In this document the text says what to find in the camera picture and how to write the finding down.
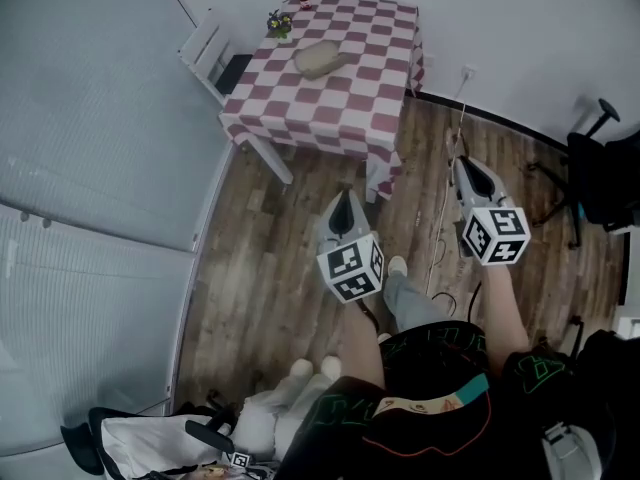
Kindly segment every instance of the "checkered tablecloth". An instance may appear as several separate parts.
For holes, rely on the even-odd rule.
[[[220,120],[229,137],[247,134],[280,144],[367,159],[367,187],[388,199],[400,158],[396,135],[405,88],[424,77],[418,8],[389,0],[289,0],[293,42],[266,38],[227,101]],[[296,50],[336,41],[349,62],[317,80],[300,75]]]

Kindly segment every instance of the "red bottle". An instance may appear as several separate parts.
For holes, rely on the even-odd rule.
[[[300,0],[300,9],[302,10],[311,9],[311,0]]]

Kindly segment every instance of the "gray pants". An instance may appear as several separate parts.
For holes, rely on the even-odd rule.
[[[396,318],[398,332],[451,320],[424,293],[420,293],[411,286],[406,276],[398,272],[394,272],[387,278],[383,296],[389,311]]]

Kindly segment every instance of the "black shirt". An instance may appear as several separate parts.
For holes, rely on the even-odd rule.
[[[309,411],[278,480],[544,479],[544,429],[571,412],[570,423],[589,426],[592,401],[546,349],[513,354],[501,380],[488,372],[484,333],[466,322],[411,329],[380,349],[386,390],[339,379]]]

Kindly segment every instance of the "white chair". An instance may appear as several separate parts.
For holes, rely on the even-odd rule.
[[[178,50],[178,56],[223,107],[251,61],[251,55],[235,55],[229,36],[211,9]]]

